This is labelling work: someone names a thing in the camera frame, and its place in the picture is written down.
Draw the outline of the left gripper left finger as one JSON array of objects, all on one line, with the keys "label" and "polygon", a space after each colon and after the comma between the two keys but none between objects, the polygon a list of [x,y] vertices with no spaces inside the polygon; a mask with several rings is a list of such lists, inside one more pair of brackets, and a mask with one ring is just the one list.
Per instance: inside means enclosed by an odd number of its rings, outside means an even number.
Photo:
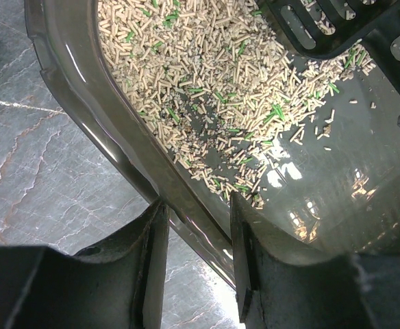
[{"label": "left gripper left finger", "polygon": [[0,328],[159,328],[168,206],[74,255],[46,245],[0,247]]}]

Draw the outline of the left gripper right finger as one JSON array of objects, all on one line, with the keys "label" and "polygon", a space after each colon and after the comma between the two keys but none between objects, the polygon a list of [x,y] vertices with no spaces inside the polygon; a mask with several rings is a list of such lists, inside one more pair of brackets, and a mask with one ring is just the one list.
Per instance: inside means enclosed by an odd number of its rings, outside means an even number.
[{"label": "left gripper right finger", "polygon": [[239,320],[247,328],[400,328],[400,253],[332,256],[232,193]]}]

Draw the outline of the dark translucent litter box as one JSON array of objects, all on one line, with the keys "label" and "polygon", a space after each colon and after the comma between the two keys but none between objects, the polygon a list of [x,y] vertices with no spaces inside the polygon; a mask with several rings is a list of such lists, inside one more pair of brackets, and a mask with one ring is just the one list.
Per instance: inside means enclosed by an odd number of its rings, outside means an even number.
[{"label": "dark translucent litter box", "polygon": [[[229,206],[173,163],[110,76],[97,39],[95,1],[26,1],[27,34],[45,84],[66,113],[228,284],[234,283]],[[400,252],[400,96],[380,69],[356,75],[327,103],[329,138],[306,133],[266,172],[263,216],[334,254]]]}]

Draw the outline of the black slotted litter scoop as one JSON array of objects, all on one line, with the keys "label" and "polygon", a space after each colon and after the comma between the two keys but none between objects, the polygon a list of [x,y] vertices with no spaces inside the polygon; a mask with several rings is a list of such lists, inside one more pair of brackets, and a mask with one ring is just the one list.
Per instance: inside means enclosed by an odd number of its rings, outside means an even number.
[{"label": "black slotted litter scoop", "polygon": [[[318,28],[301,1],[259,1],[258,5],[271,27],[282,31],[282,42],[306,58],[332,59],[361,41],[400,95],[400,1],[376,1],[368,5],[348,1],[348,6],[355,12],[351,20],[344,19],[331,1],[316,3],[333,23],[336,29],[333,34],[326,35]],[[307,48],[298,39],[282,15],[282,10],[288,6],[315,41],[313,48]]]}]

